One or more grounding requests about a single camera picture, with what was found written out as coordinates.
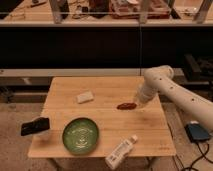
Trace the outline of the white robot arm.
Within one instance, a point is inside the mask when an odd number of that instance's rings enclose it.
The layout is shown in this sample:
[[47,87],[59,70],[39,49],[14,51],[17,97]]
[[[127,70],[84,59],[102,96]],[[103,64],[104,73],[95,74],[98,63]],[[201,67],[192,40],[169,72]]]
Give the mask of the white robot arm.
[[173,81],[174,70],[168,65],[144,70],[144,82],[139,85],[135,101],[147,104],[158,91],[185,112],[191,114],[204,128],[213,131],[213,102],[187,90]]

